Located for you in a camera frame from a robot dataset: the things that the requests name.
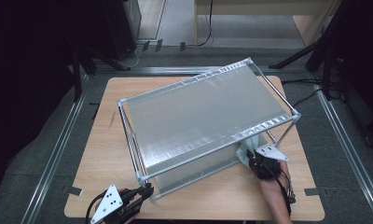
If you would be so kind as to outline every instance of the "tape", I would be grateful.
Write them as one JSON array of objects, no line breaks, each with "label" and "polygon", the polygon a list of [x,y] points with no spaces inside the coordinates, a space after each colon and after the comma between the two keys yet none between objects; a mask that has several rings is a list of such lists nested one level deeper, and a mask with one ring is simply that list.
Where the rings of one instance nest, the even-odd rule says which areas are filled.
[{"label": "tape", "polygon": [[158,44],[157,44],[157,48],[156,48],[155,52],[160,51],[162,42],[163,42],[163,39],[158,40]]},{"label": "tape", "polygon": [[72,186],[64,186],[62,192],[63,193],[68,193],[68,194],[73,194],[76,196],[80,196],[82,194],[83,189],[75,188]]},{"label": "tape", "polygon": [[320,195],[320,190],[318,189],[305,189],[306,196]]},{"label": "tape", "polygon": [[180,45],[180,51],[184,51],[186,49],[186,42],[181,42],[181,45]]},{"label": "tape", "polygon": [[148,50],[148,47],[149,47],[149,41],[146,41],[146,42],[144,43],[144,46],[143,46],[143,51]]}]

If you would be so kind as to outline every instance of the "robotic hand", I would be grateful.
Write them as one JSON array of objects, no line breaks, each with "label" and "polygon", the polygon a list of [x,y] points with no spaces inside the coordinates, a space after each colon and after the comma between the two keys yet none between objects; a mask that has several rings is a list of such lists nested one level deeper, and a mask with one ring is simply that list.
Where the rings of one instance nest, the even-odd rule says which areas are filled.
[{"label": "robotic hand", "polygon": [[239,160],[249,167],[257,178],[262,180],[276,180],[283,193],[284,201],[289,215],[291,214],[290,203],[295,203],[295,194],[291,185],[291,180],[283,174],[287,179],[288,192],[286,192],[282,183],[279,181],[279,176],[283,173],[278,161],[287,161],[280,150],[275,146],[263,143],[260,135],[255,135],[241,141],[241,146],[236,151],[236,156]]},{"label": "robotic hand", "polygon": [[[96,224],[102,220],[106,224],[125,223],[140,212],[143,201],[149,198],[153,192],[154,188],[150,183],[146,183],[138,189],[124,189],[121,192],[117,191],[115,185],[111,185],[108,190],[98,195],[91,202],[85,222],[86,224],[89,223],[90,209],[94,203],[103,198],[90,223]],[[141,195],[141,197],[131,203],[137,194]]]}]

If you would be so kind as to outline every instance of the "black cable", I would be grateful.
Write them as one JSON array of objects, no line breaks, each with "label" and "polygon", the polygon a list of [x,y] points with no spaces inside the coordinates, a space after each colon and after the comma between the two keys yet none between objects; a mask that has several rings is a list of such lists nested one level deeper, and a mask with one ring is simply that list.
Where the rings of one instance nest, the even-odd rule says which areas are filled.
[{"label": "black cable", "polygon": [[132,54],[135,50],[139,49],[139,48],[142,47],[142,46],[143,46],[143,44],[136,44],[136,47],[134,47],[133,49],[127,51],[126,54],[125,54],[121,59],[119,59],[119,61],[122,62],[122,61],[126,60],[127,58],[129,58],[129,56],[131,56],[131,54]]},{"label": "black cable", "polygon": [[292,189],[291,180],[288,178],[288,175],[285,173],[284,170],[281,170],[283,173],[283,177],[285,177],[287,184],[288,184],[288,200],[290,203],[295,203],[297,200],[295,199],[294,190]]},{"label": "black cable", "polygon": [[273,178],[276,180],[277,184],[279,184],[280,189],[281,189],[282,194],[283,194],[286,209],[288,211],[288,215],[291,216],[291,212],[292,212],[291,211],[291,204],[289,202],[288,194],[286,193],[285,188],[282,185],[282,182],[280,182],[279,178],[271,171],[271,169],[269,169],[269,167],[265,163],[261,163],[261,164],[273,175]]},{"label": "black cable", "polygon": [[302,78],[302,79],[294,79],[294,80],[285,80],[282,81],[282,85],[288,83],[312,83],[312,84],[321,84],[322,80],[318,78]]},{"label": "black cable", "polygon": [[308,97],[305,97],[305,98],[303,98],[303,99],[297,101],[297,102],[293,105],[293,107],[297,107],[297,105],[300,105],[301,103],[303,103],[303,102],[309,100],[312,96],[314,96],[314,94],[315,94],[317,91],[321,91],[321,90],[322,90],[321,88],[318,89],[318,90],[315,90],[315,91],[314,91],[312,94],[310,94]]},{"label": "black cable", "polygon": [[212,16],[213,16],[213,0],[211,0],[211,4],[210,4],[210,19],[209,19],[209,28],[210,28],[210,33],[209,35],[207,36],[207,39],[206,41],[204,41],[202,44],[199,44],[199,45],[196,45],[196,47],[201,47],[203,45],[205,45],[207,43],[207,41],[209,41],[210,37],[211,37],[211,31],[212,31],[212,26],[211,26],[211,19],[212,19]]},{"label": "black cable", "polygon": [[99,194],[96,196],[96,198],[93,199],[93,201],[91,201],[89,207],[88,207],[88,211],[87,211],[87,214],[85,216],[85,223],[86,224],[89,224],[89,214],[90,214],[90,210],[92,208],[92,206],[96,203],[97,200],[99,199],[102,199],[102,197],[104,197],[105,193],[107,192],[107,190],[105,190],[103,193]]}]

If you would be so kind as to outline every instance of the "cable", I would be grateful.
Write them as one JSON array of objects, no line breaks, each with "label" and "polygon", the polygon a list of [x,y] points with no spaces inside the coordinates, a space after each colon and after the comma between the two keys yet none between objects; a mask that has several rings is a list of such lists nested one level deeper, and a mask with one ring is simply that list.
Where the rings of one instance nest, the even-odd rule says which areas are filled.
[{"label": "cable", "polygon": [[283,177],[285,177],[287,184],[288,184],[288,200],[290,203],[295,203],[297,200],[295,199],[294,188],[292,187],[291,180],[288,178],[284,170],[281,170],[283,173]]},{"label": "cable", "polygon": [[279,184],[280,189],[281,189],[282,194],[283,194],[283,198],[284,198],[284,202],[285,202],[285,205],[286,205],[286,209],[288,210],[288,215],[291,216],[291,212],[292,212],[291,211],[291,204],[289,202],[288,194],[286,193],[285,188],[282,185],[282,182],[280,182],[279,178],[271,171],[271,169],[269,169],[269,167],[265,163],[262,162],[261,164],[273,175],[273,178],[276,180],[277,184]]},{"label": "cable", "polygon": [[210,29],[210,31],[209,31],[209,35],[207,36],[207,39],[203,43],[198,44],[196,46],[194,46],[194,45],[192,45],[192,46],[194,46],[194,47],[201,47],[201,46],[205,45],[207,43],[207,41],[209,41],[209,39],[211,37],[211,34],[212,34],[212,25],[211,25],[212,16],[213,16],[213,0],[211,0],[211,3],[210,3],[210,22],[209,22],[209,29]]},{"label": "cable", "polygon": [[85,216],[85,223],[86,224],[89,224],[89,214],[90,214],[90,210],[91,210],[92,206],[96,203],[96,201],[98,201],[99,199],[102,199],[102,197],[104,197],[106,192],[107,192],[107,190],[105,190],[103,193],[97,195],[96,198],[94,198],[93,201],[91,201],[91,203],[88,207],[87,214]]},{"label": "cable", "polygon": [[320,88],[320,89],[318,89],[318,90],[316,90],[316,91],[314,91],[312,94],[310,94],[308,97],[305,97],[305,98],[303,98],[303,99],[301,99],[301,100],[299,100],[299,101],[297,101],[294,105],[293,105],[293,107],[297,107],[297,105],[300,105],[301,103],[303,103],[303,102],[305,102],[305,101],[307,101],[307,100],[309,100],[317,91],[321,91],[322,89]]},{"label": "cable", "polygon": [[302,78],[302,79],[282,81],[283,85],[288,84],[288,83],[312,83],[312,84],[320,84],[321,85],[322,80],[318,79],[318,78]]},{"label": "cable", "polygon": [[120,64],[120,65],[123,65],[123,66],[125,66],[125,67],[127,67],[127,68],[133,68],[134,66],[136,66],[136,65],[140,62],[140,59],[139,59],[139,57],[138,57],[138,55],[137,55],[137,50],[140,49],[141,47],[142,47],[142,46],[139,46],[139,47],[136,47],[136,48],[134,49],[134,56],[135,56],[136,59],[137,59],[137,61],[136,61],[135,64],[133,64],[133,65],[128,65],[128,64],[122,63],[121,61],[117,61],[117,63]]},{"label": "cable", "polygon": [[205,19],[206,19],[207,26],[208,26],[209,29],[210,29],[210,33],[209,33],[209,37],[208,37],[208,38],[211,37],[211,39],[212,39],[211,44],[208,46],[208,47],[210,47],[210,46],[214,43],[213,34],[211,33],[211,31],[212,31],[213,29],[212,29],[212,26],[211,26],[211,21],[207,20],[207,15],[205,15]]}]

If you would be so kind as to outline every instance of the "black tripod leg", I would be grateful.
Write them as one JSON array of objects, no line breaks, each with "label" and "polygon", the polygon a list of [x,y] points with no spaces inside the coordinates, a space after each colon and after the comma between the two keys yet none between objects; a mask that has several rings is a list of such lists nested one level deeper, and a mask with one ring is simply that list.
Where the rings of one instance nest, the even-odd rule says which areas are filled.
[{"label": "black tripod leg", "polygon": [[324,61],[326,48],[315,50],[306,62],[306,70],[309,72],[315,72]]},{"label": "black tripod leg", "polygon": [[82,48],[78,49],[78,60],[88,75],[95,75],[97,67],[90,55]]},{"label": "black tripod leg", "polygon": [[82,83],[81,83],[81,73],[79,71],[79,60],[77,55],[77,49],[73,49],[73,73],[74,73],[74,85],[75,85],[75,95],[74,102],[76,102],[79,96],[82,94]]},{"label": "black tripod leg", "polygon": [[97,51],[94,50],[94,49],[91,49],[91,48],[85,47],[84,50],[85,50],[88,54],[90,54],[90,55],[92,55],[92,56],[94,56],[94,57],[97,57],[98,59],[102,60],[103,62],[107,63],[108,65],[110,65],[111,67],[113,67],[113,68],[115,68],[115,69],[117,69],[117,70],[120,70],[120,71],[122,71],[122,70],[126,70],[126,69],[124,69],[122,66],[120,66],[119,64],[113,62],[112,60],[110,60],[110,59],[108,59],[108,58],[106,58],[106,57],[104,57],[102,54],[100,54],[99,52],[97,52]]},{"label": "black tripod leg", "polygon": [[328,47],[325,51],[324,73],[323,73],[323,94],[326,97],[326,100],[328,101],[331,100],[329,90],[330,90],[330,78],[331,78],[333,58],[334,58],[334,51],[330,47]]},{"label": "black tripod leg", "polygon": [[317,48],[320,48],[320,46],[319,46],[320,44],[321,44],[321,38],[318,39],[316,42],[310,44],[309,46],[307,46],[303,50],[301,50],[301,51],[297,52],[296,54],[292,55],[291,57],[285,59],[284,61],[282,61],[280,63],[276,63],[274,65],[269,65],[269,68],[275,68],[275,69],[284,68],[288,64],[293,63],[294,61],[296,61],[299,58],[305,56],[306,54],[312,52],[313,50],[315,50]]}]

